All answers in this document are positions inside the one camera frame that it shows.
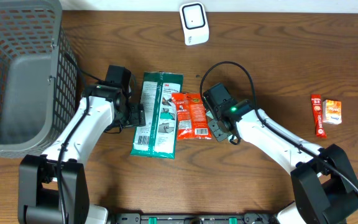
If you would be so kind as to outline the red Nescafe stick sachet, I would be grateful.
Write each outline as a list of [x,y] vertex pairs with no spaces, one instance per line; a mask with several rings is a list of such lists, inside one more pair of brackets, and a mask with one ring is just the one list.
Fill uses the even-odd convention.
[[323,107],[321,102],[321,95],[311,95],[311,105],[313,110],[315,135],[319,138],[326,138],[326,133],[323,128]]

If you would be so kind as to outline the red Nescafe coffee pack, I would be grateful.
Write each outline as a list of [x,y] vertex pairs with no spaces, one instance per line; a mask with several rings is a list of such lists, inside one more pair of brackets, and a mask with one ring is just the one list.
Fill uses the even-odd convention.
[[173,93],[177,109],[177,139],[211,139],[206,111],[199,93]]

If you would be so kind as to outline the orange tissue packet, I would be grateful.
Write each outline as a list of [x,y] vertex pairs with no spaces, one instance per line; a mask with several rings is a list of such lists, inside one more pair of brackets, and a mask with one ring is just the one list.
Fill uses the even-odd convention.
[[342,123],[342,103],[340,101],[323,101],[323,122],[335,125]]

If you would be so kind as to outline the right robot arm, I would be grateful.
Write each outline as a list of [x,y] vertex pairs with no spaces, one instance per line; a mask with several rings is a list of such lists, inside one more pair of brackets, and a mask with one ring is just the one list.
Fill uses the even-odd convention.
[[290,175],[295,199],[273,215],[275,223],[345,223],[358,211],[358,179],[341,147],[305,141],[248,100],[203,98],[203,104],[218,141],[248,142]]

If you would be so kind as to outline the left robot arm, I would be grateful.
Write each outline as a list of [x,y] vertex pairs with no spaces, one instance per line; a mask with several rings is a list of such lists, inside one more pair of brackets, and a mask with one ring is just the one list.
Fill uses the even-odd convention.
[[141,103],[129,102],[129,87],[95,84],[59,137],[39,156],[19,166],[19,223],[107,223],[107,208],[90,203],[85,166],[100,136],[111,128],[144,126]]

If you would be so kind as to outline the green white 3M package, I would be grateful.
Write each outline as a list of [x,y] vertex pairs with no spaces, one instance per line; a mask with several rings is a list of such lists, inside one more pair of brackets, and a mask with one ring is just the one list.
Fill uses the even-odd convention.
[[140,102],[144,106],[145,125],[135,130],[132,156],[175,158],[177,109],[172,100],[182,91],[180,73],[145,72]]

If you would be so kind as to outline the mint green wet wipes pack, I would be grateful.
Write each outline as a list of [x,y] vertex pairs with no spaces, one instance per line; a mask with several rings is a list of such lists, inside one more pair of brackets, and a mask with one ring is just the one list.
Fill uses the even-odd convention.
[[212,113],[210,111],[206,112],[206,116],[211,118],[211,119],[214,119],[214,116],[212,115]]

